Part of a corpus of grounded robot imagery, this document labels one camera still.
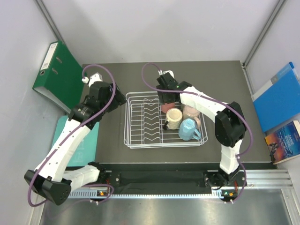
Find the red cup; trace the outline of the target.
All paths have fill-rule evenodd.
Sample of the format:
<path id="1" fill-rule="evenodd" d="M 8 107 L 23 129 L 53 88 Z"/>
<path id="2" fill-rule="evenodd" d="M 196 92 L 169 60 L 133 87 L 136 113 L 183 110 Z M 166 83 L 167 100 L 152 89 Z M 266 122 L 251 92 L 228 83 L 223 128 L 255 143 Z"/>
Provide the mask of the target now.
<path id="1" fill-rule="evenodd" d="M 168 103 L 161 105 L 161 111 L 167 113 L 170 109 L 175 107 L 175 103 Z"/>

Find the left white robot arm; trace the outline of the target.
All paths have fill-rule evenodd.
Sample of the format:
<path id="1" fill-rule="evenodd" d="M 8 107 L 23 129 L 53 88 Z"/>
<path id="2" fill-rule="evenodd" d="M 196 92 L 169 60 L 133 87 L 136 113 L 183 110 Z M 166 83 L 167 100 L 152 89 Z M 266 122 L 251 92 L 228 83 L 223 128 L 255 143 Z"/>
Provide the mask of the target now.
<path id="1" fill-rule="evenodd" d="M 84 185 L 103 185 L 106 182 L 106 174 L 98 163 L 90 162 L 70 172 L 65 172 L 65 169 L 80 142 L 103 115 L 125 103 L 126 98 L 116 83 L 96 81 L 91 84 L 89 94 L 83 103 L 72 110 L 63 131 L 46 158 L 34 170 L 25 173 L 24 179 L 30 186 L 29 192 L 61 205 L 70 193 Z"/>

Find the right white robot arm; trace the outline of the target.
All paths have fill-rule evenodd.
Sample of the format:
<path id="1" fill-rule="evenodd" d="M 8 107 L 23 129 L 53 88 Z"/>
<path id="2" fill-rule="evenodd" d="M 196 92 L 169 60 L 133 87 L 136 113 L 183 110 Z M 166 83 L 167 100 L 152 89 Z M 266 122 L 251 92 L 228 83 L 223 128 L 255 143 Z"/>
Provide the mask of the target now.
<path id="1" fill-rule="evenodd" d="M 161 103 L 178 102 L 206 115 L 215 123 L 215 137 L 221 144 L 221 161 L 217 177 L 223 185 L 231 185 L 239 171 L 237 155 L 247 130 L 241 118 L 243 113 L 238 103 L 218 102 L 201 93 L 188 82 L 177 82 L 173 72 L 159 71 L 157 89 Z"/>

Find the white wire dish rack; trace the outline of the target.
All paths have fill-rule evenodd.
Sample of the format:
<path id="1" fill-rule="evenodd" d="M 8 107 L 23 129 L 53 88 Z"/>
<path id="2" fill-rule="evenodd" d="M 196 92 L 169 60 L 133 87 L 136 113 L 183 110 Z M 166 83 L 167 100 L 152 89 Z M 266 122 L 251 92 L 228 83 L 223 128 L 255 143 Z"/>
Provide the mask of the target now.
<path id="1" fill-rule="evenodd" d="M 124 144 L 131 149 L 197 147 L 208 140 L 204 115 L 200 114 L 199 140 L 180 139 L 178 130 L 164 130 L 166 114 L 155 91 L 126 94 Z"/>

